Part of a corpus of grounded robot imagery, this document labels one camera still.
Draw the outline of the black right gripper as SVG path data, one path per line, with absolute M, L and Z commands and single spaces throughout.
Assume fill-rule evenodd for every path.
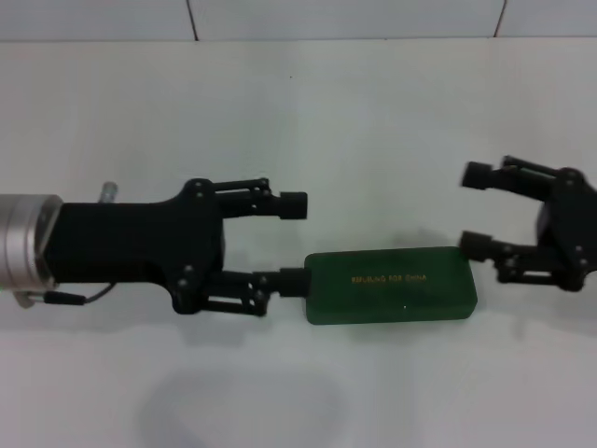
M 515 245 L 490 235 L 464 231 L 463 255 L 490 260 L 503 284 L 559 286 L 578 292 L 596 271 L 596 188 L 577 169 L 559 171 L 505 156 L 499 168 L 470 161 L 461 186 L 499 189 L 544 202 L 537 219 L 537 241 L 545 246 Z

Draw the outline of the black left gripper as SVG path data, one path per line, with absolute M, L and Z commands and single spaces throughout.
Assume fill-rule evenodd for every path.
M 157 203 L 65 203 L 48 242 L 59 283 L 150 283 L 164 287 L 180 315 L 267 314 L 272 294 L 307 298 L 308 268 L 222 271 L 223 218 L 308 215 L 306 192 L 274 195 L 268 178 L 213 183 L 191 179 Z

